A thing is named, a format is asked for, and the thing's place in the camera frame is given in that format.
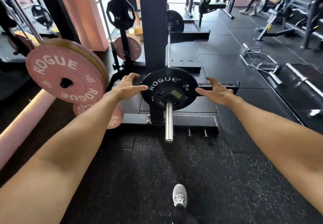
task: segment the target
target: shoe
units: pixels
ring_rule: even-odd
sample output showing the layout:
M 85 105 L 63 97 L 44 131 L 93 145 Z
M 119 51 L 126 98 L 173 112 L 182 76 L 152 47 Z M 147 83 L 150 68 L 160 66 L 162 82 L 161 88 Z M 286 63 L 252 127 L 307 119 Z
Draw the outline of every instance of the shoe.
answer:
M 187 205 L 187 193 L 182 184 L 177 184 L 173 190 L 174 206 L 182 204 L 185 208 Z
M 248 11 L 247 11 L 247 9 L 244 9 L 244 10 L 240 10 L 239 13 L 240 14 L 247 15 L 248 14 Z
M 249 16 L 254 16 L 254 15 L 256 15 L 256 11 L 253 11 L 249 14 Z

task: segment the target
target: finger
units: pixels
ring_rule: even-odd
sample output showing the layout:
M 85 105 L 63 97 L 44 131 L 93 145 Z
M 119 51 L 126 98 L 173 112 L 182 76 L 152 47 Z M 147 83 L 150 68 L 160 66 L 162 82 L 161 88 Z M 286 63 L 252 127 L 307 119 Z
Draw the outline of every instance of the finger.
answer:
M 139 86 L 135 86 L 137 91 L 146 91 L 148 90 L 148 86 L 147 85 L 139 85 Z
M 199 93 L 200 95 L 206 96 L 208 91 L 201 89 L 201 88 L 196 88 L 195 91 Z
M 206 77 L 206 79 L 207 79 L 208 81 L 210 81 L 210 83 L 211 83 L 212 87 L 216 87 L 216 86 L 219 86 L 219 84 L 221 84 L 221 83 L 219 83 L 218 81 L 216 81 L 216 79 L 215 79 L 215 78 L 212 78 L 212 77 Z
M 139 78 L 140 77 L 140 75 L 139 74 L 136 74 L 136 73 L 131 73 L 131 74 L 129 74 L 129 79 L 134 79 L 134 78 Z

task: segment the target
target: weight bench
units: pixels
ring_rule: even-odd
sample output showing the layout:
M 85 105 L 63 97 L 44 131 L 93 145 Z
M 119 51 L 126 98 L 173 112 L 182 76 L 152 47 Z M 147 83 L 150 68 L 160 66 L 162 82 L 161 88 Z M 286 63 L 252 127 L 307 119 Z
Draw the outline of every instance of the weight bench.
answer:
M 265 27 L 256 28 L 256 30 L 260 32 L 260 35 L 255 40 L 262 41 L 263 37 L 276 37 L 297 33 L 304 37 L 302 48 L 308 48 L 310 35 L 315 35 L 311 27 L 312 21 L 315 18 L 315 13 L 317 12 L 321 1 L 322 0 L 279 0 L 274 5 L 274 8 L 268 10 L 271 16 L 267 21 L 267 25 Z M 293 12 L 299 12 L 307 16 L 306 27 L 299 27 L 298 25 L 300 22 L 296 25 L 287 22 L 287 19 L 293 15 Z M 277 19 L 282 19 L 283 30 L 270 33 L 269 30 Z

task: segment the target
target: black rubber flooring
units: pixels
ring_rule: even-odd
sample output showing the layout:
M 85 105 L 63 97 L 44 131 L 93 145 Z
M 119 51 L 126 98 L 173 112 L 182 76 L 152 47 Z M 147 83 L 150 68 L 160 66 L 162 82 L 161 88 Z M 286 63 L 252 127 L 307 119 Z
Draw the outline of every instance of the black rubber flooring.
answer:
M 272 89 L 239 58 L 243 43 L 260 46 L 279 63 L 311 61 L 323 65 L 322 53 L 300 50 L 298 39 L 255 42 L 255 27 L 266 19 L 238 15 L 230 20 L 219 11 L 207 14 L 202 27 L 211 29 L 208 42 L 196 42 L 202 76 L 221 82 L 240 81 L 239 96 L 264 110 L 297 121 Z M 21 104 L 0 116 L 18 114 Z M 138 112 L 147 105 L 139 98 Z M 102 145 L 76 191 L 63 224 L 171 223 L 172 190 L 182 183 L 188 192 L 190 213 L 200 224 L 317 224 L 321 214 L 282 177 L 259 151 L 235 115 L 224 106 L 197 102 L 184 112 L 218 113 L 220 133 L 175 129 L 175 142 L 164 143 L 164 129 L 121 125 L 107 131 Z M 0 172 L 5 183 L 55 132 L 74 118 L 72 104 L 56 100 L 23 145 Z

